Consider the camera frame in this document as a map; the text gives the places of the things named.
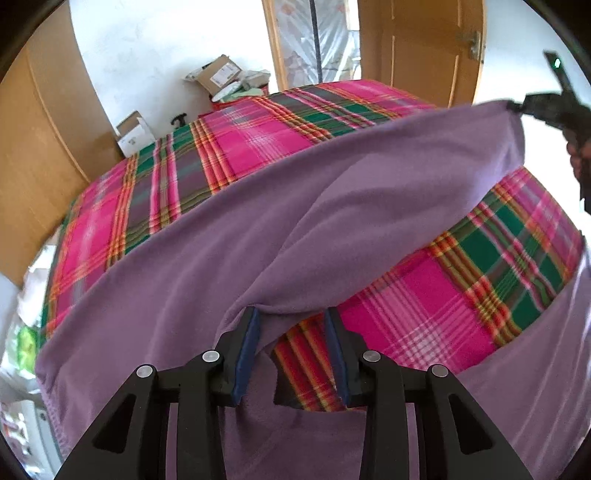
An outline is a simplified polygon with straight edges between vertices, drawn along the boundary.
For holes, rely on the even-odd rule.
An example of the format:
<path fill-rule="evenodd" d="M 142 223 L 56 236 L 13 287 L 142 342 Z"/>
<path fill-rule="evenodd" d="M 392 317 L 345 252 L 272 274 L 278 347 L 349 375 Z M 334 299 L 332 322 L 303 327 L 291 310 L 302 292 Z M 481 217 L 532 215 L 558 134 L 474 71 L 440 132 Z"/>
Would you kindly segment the person's right hand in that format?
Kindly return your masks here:
<path fill-rule="evenodd" d="M 574 140 L 568 140 L 566 148 L 573 174 L 577 181 L 581 182 L 582 177 L 590 172 L 591 144 L 587 141 L 583 146 L 579 146 Z"/>

